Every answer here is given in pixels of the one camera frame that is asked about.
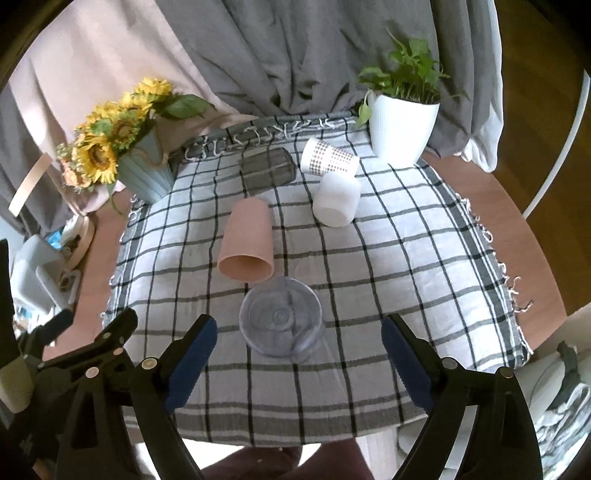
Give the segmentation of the clear plastic cup blue print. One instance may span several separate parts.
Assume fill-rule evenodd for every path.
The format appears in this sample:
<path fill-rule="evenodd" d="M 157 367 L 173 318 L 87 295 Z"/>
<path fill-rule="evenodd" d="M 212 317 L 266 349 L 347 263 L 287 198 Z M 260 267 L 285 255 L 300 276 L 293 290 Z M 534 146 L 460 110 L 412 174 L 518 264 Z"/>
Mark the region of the clear plastic cup blue print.
<path fill-rule="evenodd" d="M 238 325 L 254 351 L 293 363 L 307 360 L 325 332 L 318 295 L 286 276 L 263 281 L 245 295 Z"/>

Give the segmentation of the pink plastic cup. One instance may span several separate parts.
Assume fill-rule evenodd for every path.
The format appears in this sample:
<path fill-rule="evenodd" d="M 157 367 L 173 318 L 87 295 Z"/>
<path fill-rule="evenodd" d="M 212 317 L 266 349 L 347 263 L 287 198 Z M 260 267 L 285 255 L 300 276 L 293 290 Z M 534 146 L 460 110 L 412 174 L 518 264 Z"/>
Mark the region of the pink plastic cup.
<path fill-rule="evenodd" d="M 252 197 L 235 204 L 217 267 L 224 276 L 243 283 L 264 281 L 273 275 L 273 225 L 266 202 Z"/>

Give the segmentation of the white frosted cup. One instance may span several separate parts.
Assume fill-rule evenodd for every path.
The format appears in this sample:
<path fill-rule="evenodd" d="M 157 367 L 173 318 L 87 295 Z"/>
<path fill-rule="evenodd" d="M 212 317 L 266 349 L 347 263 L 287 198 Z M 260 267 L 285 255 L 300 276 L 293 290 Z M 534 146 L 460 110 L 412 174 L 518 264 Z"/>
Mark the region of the white frosted cup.
<path fill-rule="evenodd" d="M 361 184 L 351 175 L 332 171 L 322 176 L 312 201 L 315 219 L 339 228 L 352 223 L 361 197 Z"/>

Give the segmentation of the dark smoky glass cup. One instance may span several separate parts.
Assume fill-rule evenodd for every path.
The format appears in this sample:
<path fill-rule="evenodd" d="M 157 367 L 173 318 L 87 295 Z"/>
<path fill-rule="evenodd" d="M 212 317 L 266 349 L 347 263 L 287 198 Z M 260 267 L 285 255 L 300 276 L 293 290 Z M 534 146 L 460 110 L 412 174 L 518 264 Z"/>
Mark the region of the dark smoky glass cup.
<path fill-rule="evenodd" d="M 284 148 L 263 149 L 239 160 L 245 190 L 249 195 L 293 182 L 297 176 L 293 157 Z"/>

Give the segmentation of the white patterned paper cup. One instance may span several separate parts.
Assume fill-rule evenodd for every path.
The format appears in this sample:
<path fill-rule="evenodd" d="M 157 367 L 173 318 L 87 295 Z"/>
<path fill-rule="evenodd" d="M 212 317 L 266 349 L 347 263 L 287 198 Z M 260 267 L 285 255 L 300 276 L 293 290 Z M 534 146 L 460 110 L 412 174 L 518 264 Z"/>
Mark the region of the white patterned paper cup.
<path fill-rule="evenodd" d="M 308 139 L 301 153 L 301 171 L 311 175 L 322 176 L 328 172 L 342 172 L 356 175 L 361 160 L 345 150 L 339 149 L 317 138 Z"/>

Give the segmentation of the round wooden tray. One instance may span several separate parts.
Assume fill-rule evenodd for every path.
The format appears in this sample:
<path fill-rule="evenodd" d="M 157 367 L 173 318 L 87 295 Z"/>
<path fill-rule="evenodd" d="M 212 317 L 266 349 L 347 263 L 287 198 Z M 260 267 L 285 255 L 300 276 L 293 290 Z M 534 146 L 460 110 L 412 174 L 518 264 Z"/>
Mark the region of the round wooden tray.
<path fill-rule="evenodd" d="M 65 269 L 74 270 L 86 255 L 95 234 L 95 225 L 86 215 L 75 215 L 66 222 L 60 239 Z"/>

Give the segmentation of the plaid checkered tablecloth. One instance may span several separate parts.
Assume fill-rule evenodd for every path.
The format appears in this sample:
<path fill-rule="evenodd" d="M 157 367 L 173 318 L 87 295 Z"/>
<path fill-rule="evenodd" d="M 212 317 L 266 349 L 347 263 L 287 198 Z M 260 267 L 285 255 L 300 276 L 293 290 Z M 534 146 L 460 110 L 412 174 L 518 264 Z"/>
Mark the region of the plaid checkered tablecloth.
<path fill-rule="evenodd" d="M 247 286 L 222 276 L 216 261 L 231 208 L 246 195 L 240 161 L 273 148 L 300 159 L 311 138 L 360 157 L 361 200 L 353 223 L 334 229 L 312 214 L 318 177 L 298 174 L 263 193 L 276 274 L 310 286 L 324 313 L 321 344 L 293 364 L 246 345 L 238 310 Z M 249 122 L 187 141 L 172 161 L 171 193 L 132 207 L 103 318 L 136 311 L 126 343 L 133 361 L 159 356 L 198 316 L 215 319 L 214 351 L 174 415 L 184 437 L 291 446 L 419 419 L 382 343 L 381 320 L 392 313 L 468 369 L 515 369 L 529 360 L 505 266 L 469 201 L 425 161 L 396 170 L 377 159 L 369 133 L 351 117 Z"/>

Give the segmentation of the light blue ribbed vase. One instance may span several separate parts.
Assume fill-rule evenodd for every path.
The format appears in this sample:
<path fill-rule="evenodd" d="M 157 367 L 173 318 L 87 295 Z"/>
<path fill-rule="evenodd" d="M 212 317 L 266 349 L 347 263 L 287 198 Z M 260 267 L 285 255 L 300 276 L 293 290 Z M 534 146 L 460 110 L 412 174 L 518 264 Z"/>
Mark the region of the light blue ribbed vase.
<path fill-rule="evenodd" d="M 147 204 L 171 192 L 174 177 L 155 127 L 119 157 L 118 181 Z"/>

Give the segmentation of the sunflower bouquet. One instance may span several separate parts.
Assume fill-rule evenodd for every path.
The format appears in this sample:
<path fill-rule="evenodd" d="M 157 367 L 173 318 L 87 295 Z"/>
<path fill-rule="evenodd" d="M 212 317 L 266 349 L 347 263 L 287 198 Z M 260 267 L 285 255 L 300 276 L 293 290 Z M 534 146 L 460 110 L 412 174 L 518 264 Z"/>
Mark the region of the sunflower bouquet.
<path fill-rule="evenodd" d="M 56 147 L 65 185 L 78 192 L 97 186 L 113 192 L 119 157 L 156 128 L 158 119 L 192 119 L 213 107 L 195 94 L 177 92 L 165 79 L 143 78 L 120 100 L 95 106 L 75 128 L 73 140 Z"/>

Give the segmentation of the white plant pot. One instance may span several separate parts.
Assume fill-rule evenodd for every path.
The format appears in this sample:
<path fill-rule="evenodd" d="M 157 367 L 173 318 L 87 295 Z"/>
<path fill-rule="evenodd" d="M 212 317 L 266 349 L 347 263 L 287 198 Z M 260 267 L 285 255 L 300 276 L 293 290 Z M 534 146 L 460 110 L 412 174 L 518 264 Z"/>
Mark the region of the white plant pot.
<path fill-rule="evenodd" d="M 440 104 L 422 104 L 370 92 L 370 142 L 377 157 L 394 169 L 414 167 L 423 154 Z"/>

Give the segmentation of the green pothos plant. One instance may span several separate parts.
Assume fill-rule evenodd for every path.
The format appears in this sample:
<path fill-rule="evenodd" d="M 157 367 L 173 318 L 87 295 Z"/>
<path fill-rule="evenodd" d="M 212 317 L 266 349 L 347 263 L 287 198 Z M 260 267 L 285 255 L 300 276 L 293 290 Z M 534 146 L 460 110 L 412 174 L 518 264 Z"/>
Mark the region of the green pothos plant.
<path fill-rule="evenodd" d="M 422 105 L 435 105 L 442 100 L 441 81 L 451 78 L 444 72 L 441 62 L 432 58 L 426 39 L 410 38 L 403 42 L 389 28 L 386 31 L 394 45 L 394 49 L 387 55 L 388 68 L 366 66 L 356 78 L 359 84 L 367 87 L 358 108 L 358 128 L 365 126 L 372 117 L 370 92 L 376 97 L 385 96 Z"/>

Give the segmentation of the beige blanket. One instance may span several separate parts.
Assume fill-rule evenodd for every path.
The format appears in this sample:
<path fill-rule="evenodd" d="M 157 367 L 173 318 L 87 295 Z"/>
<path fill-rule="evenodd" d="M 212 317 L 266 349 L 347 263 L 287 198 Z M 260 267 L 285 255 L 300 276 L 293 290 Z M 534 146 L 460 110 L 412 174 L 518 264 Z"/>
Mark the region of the beige blanket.
<path fill-rule="evenodd" d="M 84 200 L 56 187 L 51 169 L 37 182 L 29 171 L 92 107 L 114 100 L 144 77 L 171 81 L 181 91 L 214 105 L 201 117 L 160 120 L 157 134 L 171 152 L 184 141 L 249 121 L 219 99 L 189 59 L 153 1 L 75 1 L 33 42 L 1 93 L 1 213 L 23 228 L 64 223 L 68 205 L 90 211 Z"/>

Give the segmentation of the grey blanket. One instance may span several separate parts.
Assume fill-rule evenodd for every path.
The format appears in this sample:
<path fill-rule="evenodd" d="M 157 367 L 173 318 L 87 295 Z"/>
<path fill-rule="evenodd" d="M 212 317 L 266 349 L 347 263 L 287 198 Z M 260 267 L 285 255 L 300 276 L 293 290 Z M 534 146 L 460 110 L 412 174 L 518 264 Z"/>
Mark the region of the grey blanket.
<path fill-rule="evenodd" d="M 358 73 L 392 48 L 386 28 L 424 38 L 451 76 L 429 150 L 487 172 L 497 166 L 502 46 L 491 1 L 153 2 L 212 92 L 257 117 L 348 110 L 363 96 Z M 3 2 L 2 43 L 41 20 L 38 38 L 72 3 Z"/>

